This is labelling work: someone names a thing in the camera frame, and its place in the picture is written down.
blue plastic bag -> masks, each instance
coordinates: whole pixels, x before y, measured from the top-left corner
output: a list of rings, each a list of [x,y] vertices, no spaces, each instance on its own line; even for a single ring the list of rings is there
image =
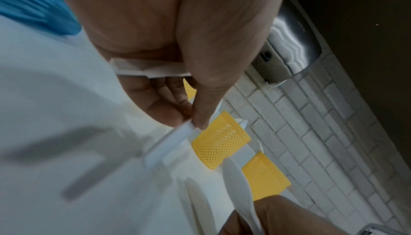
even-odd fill
[[[64,0],[0,0],[0,15],[57,35],[81,31]]]

yellow basket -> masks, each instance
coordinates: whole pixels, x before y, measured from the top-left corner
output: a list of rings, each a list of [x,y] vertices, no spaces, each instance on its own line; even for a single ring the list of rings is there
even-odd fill
[[[250,183],[254,201],[280,194],[291,185],[286,176],[261,151],[242,170]]]
[[[183,83],[185,92],[187,93],[187,99],[191,100],[194,96],[196,96],[197,90],[191,87],[185,79],[183,79]]]
[[[223,111],[191,145],[198,158],[209,169],[215,169],[250,140],[247,132]]]

dark wall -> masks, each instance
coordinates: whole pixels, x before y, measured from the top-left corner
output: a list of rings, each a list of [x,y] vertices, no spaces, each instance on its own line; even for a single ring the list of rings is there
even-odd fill
[[[411,166],[411,0],[298,0]]]

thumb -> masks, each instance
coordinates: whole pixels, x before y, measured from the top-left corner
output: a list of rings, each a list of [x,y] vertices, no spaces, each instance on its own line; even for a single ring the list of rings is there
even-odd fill
[[[206,87],[197,84],[197,93],[193,103],[192,117],[194,124],[202,130],[208,127],[210,117],[224,94],[233,86]]]

white brick wall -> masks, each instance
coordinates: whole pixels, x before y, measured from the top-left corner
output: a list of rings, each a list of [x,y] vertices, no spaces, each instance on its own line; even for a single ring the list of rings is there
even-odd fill
[[[352,234],[370,222],[411,234],[411,170],[333,54],[280,87],[250,66],[221,110],[249,121],[250,146],[303,207]]]

